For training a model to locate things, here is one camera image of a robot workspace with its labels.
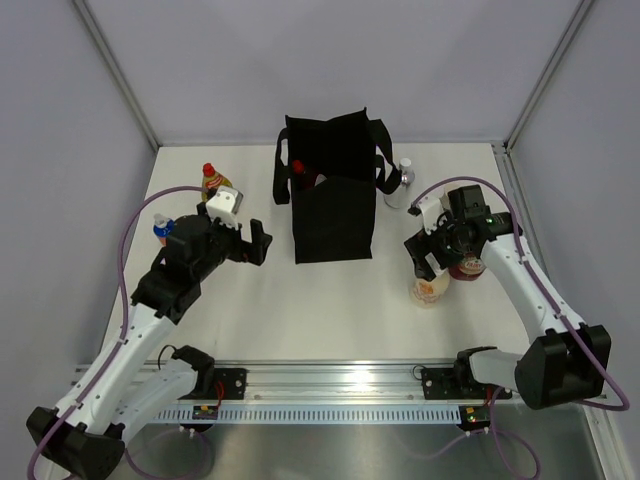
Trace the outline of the cream lotion bottle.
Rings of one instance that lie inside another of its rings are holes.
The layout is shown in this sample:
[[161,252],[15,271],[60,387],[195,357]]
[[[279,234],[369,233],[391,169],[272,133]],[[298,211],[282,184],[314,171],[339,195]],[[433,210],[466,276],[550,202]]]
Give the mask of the cream lotion bottle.
[[410,289],[410,299],[421,308],[430,308],[445,295],[449,284],[450,275],[448,272],[432,281],[416,278]]

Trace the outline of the red bottle white label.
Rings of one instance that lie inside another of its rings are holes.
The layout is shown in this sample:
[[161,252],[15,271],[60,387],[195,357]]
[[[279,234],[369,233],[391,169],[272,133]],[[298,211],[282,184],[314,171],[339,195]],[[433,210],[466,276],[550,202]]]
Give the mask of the red bottle white label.
[[294,185],[299,191],[312,189],[327,179],[325,175],[318,173],[300,160],[292,162],[292,171]]

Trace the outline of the yellow dish soap bottle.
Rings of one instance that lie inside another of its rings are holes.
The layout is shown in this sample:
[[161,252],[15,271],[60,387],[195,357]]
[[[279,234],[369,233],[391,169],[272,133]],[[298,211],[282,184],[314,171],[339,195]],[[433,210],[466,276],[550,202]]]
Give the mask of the yellow dish soap bottle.
[[233,187],[232,182],[223,174],[221,174],[211,163],[205,163],[202,167],[202,201],[209,199],[209,191],[218,189],[220,186]]

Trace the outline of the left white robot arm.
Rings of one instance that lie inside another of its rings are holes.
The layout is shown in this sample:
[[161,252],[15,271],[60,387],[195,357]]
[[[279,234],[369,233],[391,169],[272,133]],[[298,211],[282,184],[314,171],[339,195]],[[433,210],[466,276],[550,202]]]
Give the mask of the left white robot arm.
[[27,429],[46,459],[80,479],[106,479],[128,443],[179,398],[208,396],[215,361],[194,347],[178,350],[137,390],[127,390],[153,350],[201,295],[224,261],[260,266],[273,240],[258,220],[251,239],[206,214],[179,218],[150,271],[139,281],[120,332],[54,408],[37,407]]

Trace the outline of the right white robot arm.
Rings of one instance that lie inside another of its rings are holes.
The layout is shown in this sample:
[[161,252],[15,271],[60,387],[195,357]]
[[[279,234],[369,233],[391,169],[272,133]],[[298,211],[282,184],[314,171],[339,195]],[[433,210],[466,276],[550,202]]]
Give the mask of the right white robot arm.
[[588,325],[551,284],[530,252],[514,208],[493,212],[482,191],[486,181],[467,177],[464,182],[448,192],[447,207],[430,190],[410,204],[409,214],[423,223],[404,243],[415,275],[433,281],[467,256],[476,257],[504,289],[529,346],[522,354],[496,347],[459,352],[454,388],[474,397],[487,385],[502,387],[534,410],[601,395],[611,350],[607,330]]

